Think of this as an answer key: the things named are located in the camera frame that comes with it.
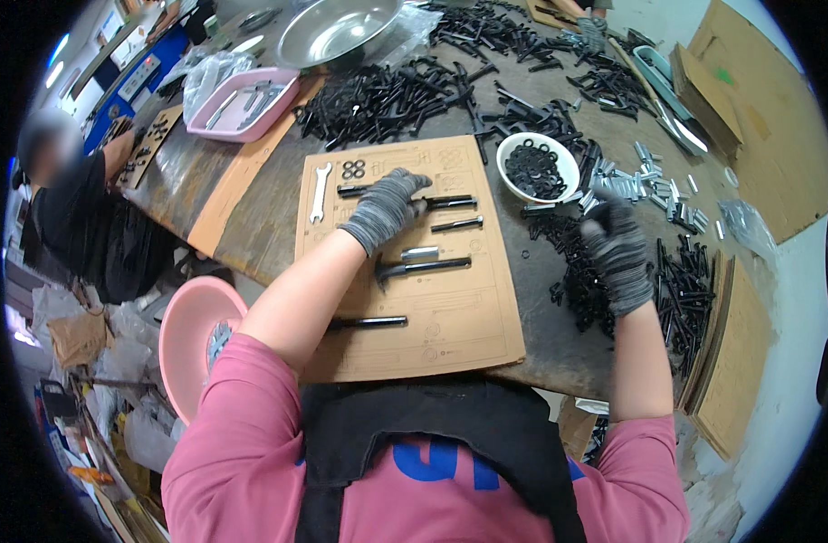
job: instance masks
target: metal basin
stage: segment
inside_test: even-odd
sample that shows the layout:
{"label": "metal basin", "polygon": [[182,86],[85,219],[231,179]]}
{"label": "metal basin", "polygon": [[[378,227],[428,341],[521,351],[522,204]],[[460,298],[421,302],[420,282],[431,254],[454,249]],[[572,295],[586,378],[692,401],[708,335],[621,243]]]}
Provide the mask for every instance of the metal basin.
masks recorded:
{"label": "metal basin", "polygon": [[384,30],[402,0],[321,0],[300,13],[278,42],[278,63],[309,68],[338,58]]}

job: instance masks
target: wrench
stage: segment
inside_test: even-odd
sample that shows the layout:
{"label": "wrench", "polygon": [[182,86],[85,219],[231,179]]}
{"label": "wrench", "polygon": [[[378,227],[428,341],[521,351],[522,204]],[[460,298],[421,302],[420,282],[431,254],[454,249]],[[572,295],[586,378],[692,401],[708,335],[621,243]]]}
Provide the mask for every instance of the wrench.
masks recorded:
{"label": "wrench", "polygon": [[311,224],[314,221],[323,222],[323,196],[326,194],[326,177],[332,171],[332,162],[327,162],[325,168],[314,168],[317,173],[317,186],[314,188],[314,203],[311,205]]}

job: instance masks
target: blue machine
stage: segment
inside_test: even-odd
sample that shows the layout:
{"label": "blue machine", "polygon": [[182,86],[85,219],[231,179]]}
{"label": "blue machine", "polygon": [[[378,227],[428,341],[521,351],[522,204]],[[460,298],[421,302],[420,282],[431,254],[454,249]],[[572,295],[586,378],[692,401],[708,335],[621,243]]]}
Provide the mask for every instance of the blue machine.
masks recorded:
{"label": "blue machine", "polygon": [[94,126],[85,137],[85,155],[100,144],[113,119],[123,114],[136,114],[130,103],[143,89],[154,92],[181,58],[188,43],[184,28],[173,24],[148,49],[144,49],[141,56],[127,65],[125,72],[115,80],[115,85],[106,91],[104,102],[96,105]]}

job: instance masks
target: ceiling light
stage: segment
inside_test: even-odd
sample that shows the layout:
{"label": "ceiling light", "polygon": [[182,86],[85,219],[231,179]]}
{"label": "ceiling light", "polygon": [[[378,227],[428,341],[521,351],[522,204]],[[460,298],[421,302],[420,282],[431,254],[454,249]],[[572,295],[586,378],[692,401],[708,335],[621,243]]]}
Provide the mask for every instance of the ceiling light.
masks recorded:
{"label": "ceiling light", "polygon": [[67,42],[70,41],[70,34],[64,34],[61,41],[58,42],[57,47],[55,48],[55,52],[51,54],[51,58],[49,58],[49,63],[46,66],[51,66],[51,63],[55,61],[58,54],[63,50],[63,48],[67,45]]}
{"label": "ceiling light", "polygon": [[50,88],[52,83],[54,83],[57,79],[57,77],[61,75],[61,70],[63,70],[63,60],[55,64],[55,68],[52,69],[49,78],[45,80],[46,89]]}

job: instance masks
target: brown paper bag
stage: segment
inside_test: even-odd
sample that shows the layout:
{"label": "brown paper bag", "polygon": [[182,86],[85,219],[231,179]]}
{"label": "brown paper bag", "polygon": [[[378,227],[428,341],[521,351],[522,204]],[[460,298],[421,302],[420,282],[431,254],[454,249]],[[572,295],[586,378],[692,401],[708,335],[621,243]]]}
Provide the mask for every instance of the brown paper bag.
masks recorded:
{"label": "brown paper bag", "polygon": [[61,369],[90,364],[106,347],[107,328],[103,314],[82,313],[46,323],[51,335],[51,346]]}

